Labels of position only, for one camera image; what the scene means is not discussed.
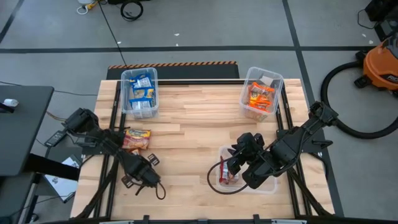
black hose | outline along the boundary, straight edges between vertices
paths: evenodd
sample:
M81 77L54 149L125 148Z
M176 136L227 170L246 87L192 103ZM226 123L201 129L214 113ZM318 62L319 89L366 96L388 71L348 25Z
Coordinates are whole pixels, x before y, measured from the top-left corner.
M363 64L360 61L349 62L349 63L343 64L343 65L340 65L339 67L336 67L331 72L329 72L329 74L323 80L322 86L321 86L321 100L322 100L322 102L324 102L326 105L330 106L329 99L328 99L328 87L329 87L331 79L335 75L337 75L337 73L339 73L339 72L341 72L343 70L346 70L348 68L362 68L362 66L363 66ZM360 132L360 131L356 131L356 130L348 127L347 125L345 125L339 119L336 120L336 125L337 125L337 128L339 128L340 130L342 130L346 134L349 134L350 136L353 136L353 137L356 137L356 138L360 138L360 139L377 139L377 138L381 138L381 137L387 136L390 133L394 132L396 129L398 129L398 117L388 127L384 128L384 129L382 129L380 131L373 132L373 133L363 133L363 132Z

black bracket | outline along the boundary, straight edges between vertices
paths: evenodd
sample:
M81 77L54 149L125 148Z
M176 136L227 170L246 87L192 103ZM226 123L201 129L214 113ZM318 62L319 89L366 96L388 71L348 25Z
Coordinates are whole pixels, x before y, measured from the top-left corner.
M208 224L208 220L205 219L198 220L198 224Z
M130 178L126 175L124 177L122 177L122 183L124 184L124 186L126 186L127 189L129 189L130 187L132 187L134 185L131 182Z
M253 219L254 219L254 224L260 224L261 221L259 214L254 214Z
M160 163L160 160L155 156L155 154L151 154L148 156L148 160L151 164L153 164L154 166L156 166L157 164Z
M142 218L142 224L149 224L149 215L144 215L144 218Z

plastic container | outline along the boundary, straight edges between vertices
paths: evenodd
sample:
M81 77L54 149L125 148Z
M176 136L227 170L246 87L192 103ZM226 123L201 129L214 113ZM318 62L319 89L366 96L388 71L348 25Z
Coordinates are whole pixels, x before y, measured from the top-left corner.
M253 82L257 81L258 79L261 79L262 85L265 84L265 86L269 86L275 89L274 93L270 93L268 95L268 100L271 102L271 105L267 107L267 110L269 112L248 106L250 94L248 88L252 85ZM242 114L248 118L255 119L256 121L264 121L267 116L275 114L278 107L280 91L282 90L283 84L284 78L278 73L267 71L257 67L249 68L239 99Z
M154 106L151 108L144 108L141 110L133 110L131 108L130 99L134 98L134 94L132 92L132 86L130 84L130 78L135 78L138 75L146 74L150 75L150 79L152 80L152 85L155 87L155 99ZM154 68L139 68L126 70L122 73L121 76L121 107L122 112L125 114L132 114L134 119L142 119L142 118L153 118L157 115L159 109L159 94L158 94L158 83L157 83L157 71Z
M220 153L218 156L217 162L220 161L220 156L223 157L223 159L227 159L231 157L231 154L228 152L228 149L232 149L231 146L221 146L220 147ZM239 171L238 175L238 181L233 184L221 184L219 182L220 179L220 167L217 166L216 169L216 188L217 190L223 191L223 192L232 192L234 190L238 190L241 187L243 187L246 183L242 178L242 173L248 168L249 166L245 163L243 166L241 166L241 170ZM274 194L277 190L277 179L273 176L268 177L264 183L257 189L251 189L250 187L246 187L242 192L250 192L254 194Z

orange vacuum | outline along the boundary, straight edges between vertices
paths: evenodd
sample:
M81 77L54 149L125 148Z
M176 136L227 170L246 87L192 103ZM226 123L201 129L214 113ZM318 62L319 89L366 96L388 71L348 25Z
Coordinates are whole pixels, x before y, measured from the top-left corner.
M339 72L348 68L363 68L363 76L355 80L358 88L373 85L379 90L388 90L398 97L398 33L395 33L383 43L369 52L355 54L357 61L349 62L333 69L323 80L321 86L321 100L328 106L328 87L331 79ZM398 117L383 130L373 133L362 133L337 120L336 126L345 133L360 139L376 139L386 136L398 129Z

wooden tabletop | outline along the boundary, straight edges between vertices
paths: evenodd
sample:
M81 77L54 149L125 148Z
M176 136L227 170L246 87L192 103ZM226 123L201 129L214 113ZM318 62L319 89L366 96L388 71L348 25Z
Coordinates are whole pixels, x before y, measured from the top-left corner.
M301 82L287 79L285 85L294 125L300 126L308 119ZM104 129L109 127L115 88L116 81L102 81L99 88L95 114ZM158 200L155 189L144 189L135 196L137 187L125 188L120 180L123 172L119 168L113 220L142 220L144 215L150 215L152 220L251 219L253 214L259 214L261 218L294 217L286 174L277 178L277 190L273 194L220 195L207 185L206 173L217 162L220 146L236 143L245 132L261 133L266 144L275 139L275 116L257 123L240 115L241 88L242 85L161 85L159 117L134 121L127 116L125 126L152 131L149 149L142 155L147 157L154 153L160 159L154 169L161 176L167 196ZM287 127L283 108L281 111ZM120 116L118 110L116 126ZM303 154L301 159L308 188L332 213L322 163L308 154ZM71 217L78 215L96 192L102 161L103 156L95 156L82 167ZM215 172L211 180L215 184ZM301 193L298 195L303 213ZM107 198L105 193L101 214L104 214Z

